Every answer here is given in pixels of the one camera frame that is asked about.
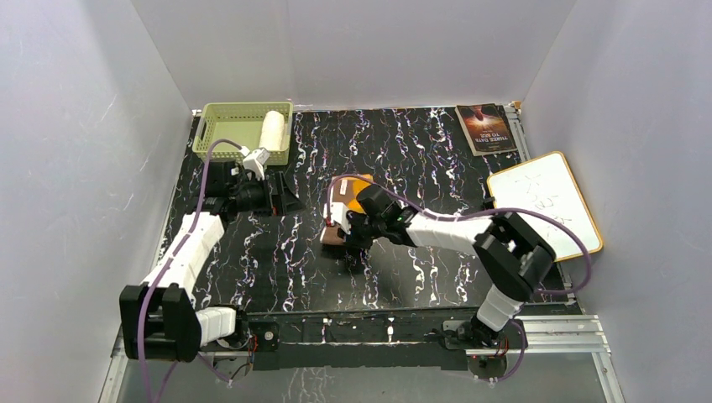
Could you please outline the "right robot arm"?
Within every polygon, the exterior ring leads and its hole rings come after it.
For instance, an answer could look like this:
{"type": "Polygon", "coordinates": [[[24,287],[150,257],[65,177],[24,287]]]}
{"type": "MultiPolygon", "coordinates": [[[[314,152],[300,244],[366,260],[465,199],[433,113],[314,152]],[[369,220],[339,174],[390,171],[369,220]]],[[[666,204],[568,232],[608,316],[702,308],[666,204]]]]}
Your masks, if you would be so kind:
{"type": "Polygon", "coordinates": [[[368,248],[377,238],[409,247],[449,249],[476,256],[490,287],[473,319],[474,340],[493,348],[506,325],[532,299],[556,258],[554,249],[517,212],[461,218],[411,205],[377,185],[366,186],[354,207],[332,203],[329,223],[349,246],[368,248]]]}

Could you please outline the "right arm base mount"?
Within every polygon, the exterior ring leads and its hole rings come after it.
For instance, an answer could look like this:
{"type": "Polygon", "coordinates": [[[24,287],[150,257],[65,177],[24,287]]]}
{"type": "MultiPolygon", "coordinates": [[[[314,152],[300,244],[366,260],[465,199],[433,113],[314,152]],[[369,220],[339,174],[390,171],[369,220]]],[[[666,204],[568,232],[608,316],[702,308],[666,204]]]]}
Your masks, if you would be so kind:
{"type": "Polygon", "coordinates": [[[490,355],[511,353],[529,347],[521,320],[509,320],[494,331],[476,317],[470,320],[448,320],[438,329],[444,347],[451,350],[483,350],[490,355]]]}

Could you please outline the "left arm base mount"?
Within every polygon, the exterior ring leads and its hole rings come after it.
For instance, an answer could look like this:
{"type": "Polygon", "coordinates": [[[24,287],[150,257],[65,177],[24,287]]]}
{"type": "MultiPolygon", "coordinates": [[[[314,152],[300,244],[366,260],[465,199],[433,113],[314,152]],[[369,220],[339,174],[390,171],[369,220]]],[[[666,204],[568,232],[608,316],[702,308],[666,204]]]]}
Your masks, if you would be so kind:
{"type": "Polygon", "coordinates": [[[280,325],[277,322],[239,322],[235,333],[223,337],[227,343],[222,347],[217,341],[209,342],[198,349],[200,353],[239,351],[257,353],[274,352],[280,344],[280,325]]]}

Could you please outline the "orange patterned towel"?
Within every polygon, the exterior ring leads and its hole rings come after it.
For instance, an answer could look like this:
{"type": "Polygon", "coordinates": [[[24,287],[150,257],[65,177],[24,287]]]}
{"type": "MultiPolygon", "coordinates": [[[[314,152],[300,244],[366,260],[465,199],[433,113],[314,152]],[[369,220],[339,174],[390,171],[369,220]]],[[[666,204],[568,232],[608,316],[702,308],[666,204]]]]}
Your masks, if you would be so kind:
{"type": "MultiPolygon", "coordinates": [[[[348,221],[351,216],[358,219],[365,218],[364,209],[358,203],[357,195],[368,186],[367,181],[352,177],[342,178],[335,182],[328,193],[327,205],[331,208],[331,218],[326,220],[321,231],[320,242],[323,245],[353,249],[369,249],[371,247],[373,241],[370,238],[355,235],[348,221]]],[[[326,216],[327,205],[323,208],[323,216],[326,216]]]]}

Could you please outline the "white towel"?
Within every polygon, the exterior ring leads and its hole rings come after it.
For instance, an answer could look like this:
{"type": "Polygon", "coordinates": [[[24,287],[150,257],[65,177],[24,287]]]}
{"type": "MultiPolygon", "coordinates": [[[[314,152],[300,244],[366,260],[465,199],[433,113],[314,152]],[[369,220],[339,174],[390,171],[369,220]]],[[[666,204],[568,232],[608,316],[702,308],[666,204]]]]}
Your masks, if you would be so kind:
{"type": "Polygon", "coordinates": [[[270,152],[282,150],[285,116],[276,110],[267,112],[261,127],[259,147],[270,152]]]}

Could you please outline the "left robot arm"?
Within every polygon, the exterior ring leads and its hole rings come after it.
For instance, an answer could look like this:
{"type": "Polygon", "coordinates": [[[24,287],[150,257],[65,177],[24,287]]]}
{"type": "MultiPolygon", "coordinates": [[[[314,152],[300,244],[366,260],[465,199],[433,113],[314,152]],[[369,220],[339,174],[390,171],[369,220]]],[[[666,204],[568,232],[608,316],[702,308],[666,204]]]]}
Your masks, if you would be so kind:
{"type": "Polygon", "coordinates": [[[191,362],[218,339],[247,345],[251,328],[236,306],[197,310],[193,296],[207,258],[242,212],[280,217],[303,208],[281,170],[263,175],[235,162],[210,162],[190,200],[179,232],[163,258],[138,285],[119,296],[124,349],[130,359],[191,362]]]}

